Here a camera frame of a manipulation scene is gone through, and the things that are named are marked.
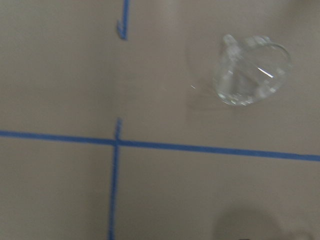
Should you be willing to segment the clear plastic funnel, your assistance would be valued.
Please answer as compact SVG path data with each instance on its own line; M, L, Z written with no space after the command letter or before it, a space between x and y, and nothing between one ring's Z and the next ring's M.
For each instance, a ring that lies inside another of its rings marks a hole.
M222 38L223 51L214 76L215 92L230 106L248 106L275 94L292 69L289 52L264 35Z

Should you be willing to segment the blue tape grid lines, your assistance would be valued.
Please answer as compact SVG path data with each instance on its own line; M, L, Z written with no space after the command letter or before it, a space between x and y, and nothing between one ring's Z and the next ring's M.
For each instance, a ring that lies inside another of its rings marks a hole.
M232 106L223 37L292 68ZM317 0L3 0L3 240L317 240Z

